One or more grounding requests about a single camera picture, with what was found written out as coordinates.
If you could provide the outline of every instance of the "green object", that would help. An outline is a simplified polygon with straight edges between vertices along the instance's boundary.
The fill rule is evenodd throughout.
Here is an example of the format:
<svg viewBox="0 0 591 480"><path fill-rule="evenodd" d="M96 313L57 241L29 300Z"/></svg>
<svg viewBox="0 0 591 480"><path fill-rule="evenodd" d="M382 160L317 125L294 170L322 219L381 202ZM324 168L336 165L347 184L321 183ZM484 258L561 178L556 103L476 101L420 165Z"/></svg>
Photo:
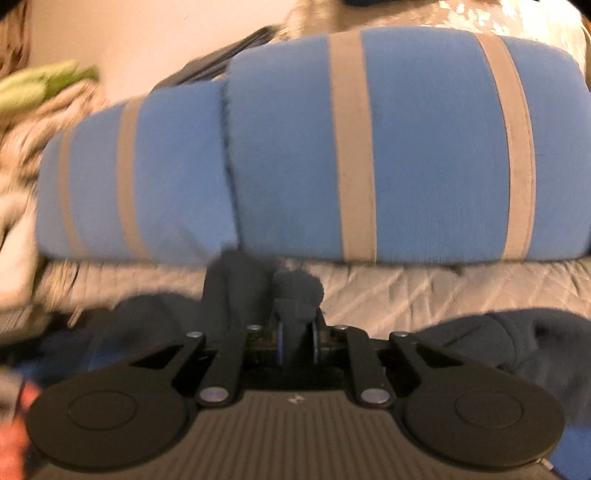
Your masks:
<svg viewBox="0 0 591 480"><path fill-rule="evenodd" d="M0 81L0 113L35 108L80 80L98 80L96 67L79 72L76 67L77 63L69 60L9 75Z"/></svg>

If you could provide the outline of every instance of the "ribbed gray surface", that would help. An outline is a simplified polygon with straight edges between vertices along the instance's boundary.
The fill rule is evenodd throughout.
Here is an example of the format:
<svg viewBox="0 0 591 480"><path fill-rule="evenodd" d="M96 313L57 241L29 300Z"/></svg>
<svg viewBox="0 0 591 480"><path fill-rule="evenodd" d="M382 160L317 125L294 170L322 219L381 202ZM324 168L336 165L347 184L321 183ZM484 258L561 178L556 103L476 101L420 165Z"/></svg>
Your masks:
<svg viewBox="0 0 591 480"><path fill-rule="evenodd" d="M389 414L343 392L294 395L247 392L233 407L202 413L179 444L136 468L89 474L48 465L34 480L556 480L539 464L463 471L425 455Z"/></svg>

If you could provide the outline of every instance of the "quilted mattress cover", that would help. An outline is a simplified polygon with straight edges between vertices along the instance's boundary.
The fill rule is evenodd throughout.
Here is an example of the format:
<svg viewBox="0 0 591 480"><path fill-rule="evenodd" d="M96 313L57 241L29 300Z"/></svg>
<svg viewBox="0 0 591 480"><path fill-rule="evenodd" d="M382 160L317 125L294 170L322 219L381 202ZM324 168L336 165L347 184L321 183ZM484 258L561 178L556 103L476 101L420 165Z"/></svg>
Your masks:
<svg viewBox="0 0 591 480"><path fill-rule="evenodd" d="M591 257L465 267L286 263L305 268L322 281L322 309L329 325L354 325L374 338L490 310L546 307L591 319ZM51 264L36 300L48 309L72 312L113 307L130 296L162 291L199 298L204 278L204 268Z"/></svg>

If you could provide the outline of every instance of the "beige wall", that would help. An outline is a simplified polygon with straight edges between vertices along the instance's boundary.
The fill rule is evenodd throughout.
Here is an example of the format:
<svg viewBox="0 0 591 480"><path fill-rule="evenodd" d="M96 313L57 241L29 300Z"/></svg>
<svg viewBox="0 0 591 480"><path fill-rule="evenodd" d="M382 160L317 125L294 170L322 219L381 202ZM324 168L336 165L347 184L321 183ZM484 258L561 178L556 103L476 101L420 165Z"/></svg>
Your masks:
<svg viewBox="0 0 591 480"><path fill-rule="evenodd" d="M296 0L33 0L31 63L96 64L109 100L283 21Z"/></svg>

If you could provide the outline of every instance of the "tan stripe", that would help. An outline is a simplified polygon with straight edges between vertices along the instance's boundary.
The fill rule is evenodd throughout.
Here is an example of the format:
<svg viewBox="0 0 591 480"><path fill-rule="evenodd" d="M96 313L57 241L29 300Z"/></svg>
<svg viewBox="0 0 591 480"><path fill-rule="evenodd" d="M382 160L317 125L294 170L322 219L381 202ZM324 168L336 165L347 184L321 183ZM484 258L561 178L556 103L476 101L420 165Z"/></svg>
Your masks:
<svg viewBox="0 0 591 480"><path fill-rule="evenodd" d="M134 189L135 132L143 101L144 97L130 100L121 113L117 143L117 199L119 219L127 246L138 260L149 261L150 252L144 245L137 223Z"/></svg>
<svg viewBox="0 0 591 480"><path fill-rule="evenodd" d="M475 34L495 78L509 146L509 221L502 258L527 256L535 216L535 152L530 112L511 54L496 35Z"/></svg>
<svg viewBox="0 0 591 480"><path fill-rule="evenodd" d="M70 127L64 130L64 134L61 138L60 151L57 157L57 182L60 195L61 214L63 216L64 227L66 229L66 235L70 241L72 253L76 258L84 258L87 256L87 253L72 217L72 199L70 198L70 146L72 144L73 134L74 127Z"/></svg>
<svg viewBox="0 0 591 480"><path fill-rule="evenodd" d="M343 257L375 262L374 145L361 32L330 35L329 54Z"/></svg>

